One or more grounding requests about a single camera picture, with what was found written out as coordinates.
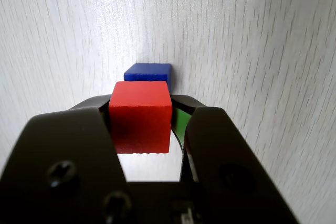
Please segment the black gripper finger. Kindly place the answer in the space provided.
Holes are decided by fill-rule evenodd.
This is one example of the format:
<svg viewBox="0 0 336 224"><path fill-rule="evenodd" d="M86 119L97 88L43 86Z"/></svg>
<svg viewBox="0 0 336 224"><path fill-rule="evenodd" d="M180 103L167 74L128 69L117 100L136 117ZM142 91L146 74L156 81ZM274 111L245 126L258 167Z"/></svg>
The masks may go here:
<svg viewBox="0 0 336 224"><path fill-rule="evenodd" d="M205 223L298 222L224 109L187 95L171 99L190 115L184 145Z"/></svg>
<svg viewBox="0 0 336 224"><path fill-rule="evenodd" d="M25 125L1 176L1 223L131 223L109 95Z"/></svg>

